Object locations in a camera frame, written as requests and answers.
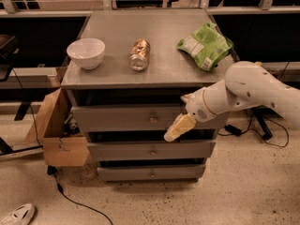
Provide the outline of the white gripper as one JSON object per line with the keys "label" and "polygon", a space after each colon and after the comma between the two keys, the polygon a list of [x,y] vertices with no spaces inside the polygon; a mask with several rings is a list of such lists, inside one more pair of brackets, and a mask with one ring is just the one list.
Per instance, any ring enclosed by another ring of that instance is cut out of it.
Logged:
{"label": "white gripper", "polygon": [[181,135],[192,130],[196,125],[196,120],[204,123],[217,117],[208,109],[204,99],[204,91],[205,87],[194,93],[180,97],[180,99],[186,103],[186,110],[188,113],[180,113],[176,117],[172,125],[164,134],[164,140],[166,142],[171,143]]}

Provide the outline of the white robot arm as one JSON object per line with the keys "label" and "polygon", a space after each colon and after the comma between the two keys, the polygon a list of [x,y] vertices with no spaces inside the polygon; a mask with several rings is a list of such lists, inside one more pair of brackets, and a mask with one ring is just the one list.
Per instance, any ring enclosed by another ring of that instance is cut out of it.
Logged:
{"label": "white robot arm", "polygon": [[173,142],[221,113],[265,106],[300,127],[300,90],[276,79],[257,63],[240,61],[232,64],[224,79],[203,87],[181,99],[187,114],[179,114],[164,134],[166,142]]}

